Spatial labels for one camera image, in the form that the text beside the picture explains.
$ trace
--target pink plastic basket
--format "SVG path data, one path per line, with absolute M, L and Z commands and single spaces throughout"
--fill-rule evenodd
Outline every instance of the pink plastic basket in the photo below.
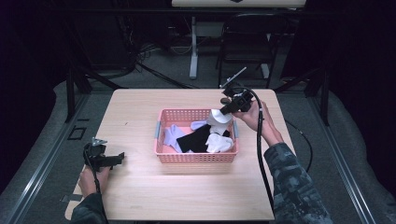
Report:
M 176 124 L 185 134 L 192 133 L 191 123 L 207 119 L 210 109 L 163 109 L 160 112 L 155 133 L 154 152 L 162 163 L 183 162 L 232 162 L 238 153 L 238 131 L 235 120 L 228 127 L 233 139 L 233 148 L 221 153 L 177 153 L 172 147 L 163 144 L 164 130 Z

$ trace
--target table top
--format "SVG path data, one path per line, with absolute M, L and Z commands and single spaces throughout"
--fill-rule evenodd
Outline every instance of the table top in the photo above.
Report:
M 236 121 L 239 152 L 233 162 L 161 163 L 154 153 L 159 113 L 164 108 L 221 108 L 222 90 L 117 90 L 109 102 L 96 138 L 107 140 L 106 155 L 125 152 L 110 171 L 103 195 L 112 220 L 273 220 L 274 215 L 257 159 L 256 133 Z M 274 124 L 293 150 L 271 90 L 255 90 Z M 262 140 L 262 148 L 268 146 Z M 265 169 L 273 186 L 268 167 Z M 81 195 L 78 185 L 74 194 Z M 70 219 L 79 202 L 65 211 Z
M 173 7 L 304 7 L 305 0 L 172 0 Z

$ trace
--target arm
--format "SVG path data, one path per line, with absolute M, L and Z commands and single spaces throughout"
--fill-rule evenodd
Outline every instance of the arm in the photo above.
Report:
M 106 190 L 109 170 L 110 167 L 105 167 L 100 173 L 96 173 L 102 192 Z M 107 223 L 102 194 L 96 192 L 96 185 L 90 167 L 87 166 L 81 172 L 78 185 L 81 187 L 84 200 L 73 209 L 70 223 Z
M 262 114 L 262 137 L 269 146 L 264 152 L 264 158 L 274 178 L 276 223 L 332 223 L 311 177 L 283 142 L 264 102 Z M 257 102 L 252 102 L 248 112 L 236 112 L 233 115 L 257 132 Z

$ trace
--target hand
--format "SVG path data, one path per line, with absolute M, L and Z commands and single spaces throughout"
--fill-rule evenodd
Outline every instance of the hand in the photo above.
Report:
M 253 131 L 257 132 L 259 123 L 259 104 L 257 101 L 250 103 L 251 108 L 248 112 L 235 112 L 233 115 L 236 118 L 241 119 L 246 125 Z M 265 102 L 261 101 L 262 104 L 262 137 L 267 142 L 268 146 L 271 147 L 274 144 L 283 142 L 281 133 L 276 129 L 271 115 L 268 111 L 268 107 Z
M 105 167 L 102 168 L 102 171 L 100 173 L 96 173 L 96 177 L 99 180 L 100 190 L 102 193 L 106 190 L 109 171 L 110 167 Z M 82 196 L 84 196 L 84 198 L 92 193 L 96 193 L 95 179 L 89 166 L 85 166 L 85 169 L 81 172 L 81 174 L 79 174 L 78 185 L 81 188 Z

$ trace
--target person's left hand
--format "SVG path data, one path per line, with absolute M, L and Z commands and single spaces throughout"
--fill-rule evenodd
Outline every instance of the person's left hand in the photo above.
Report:
M 110 172 L 110 167 L 102 168 L 101 172 L 96 173 L 96 177 L 100 183 L 100 190 L 102 193 L 105 192 L 107 186 L 108 173 Z M 85 169 L 79 174 L 78 185 L 81 188 L 82 196 L 86 198 L 92 193 L 96 193 L 95 179 L 93 177 L 92 170 L 89 166 L 85 166 Z

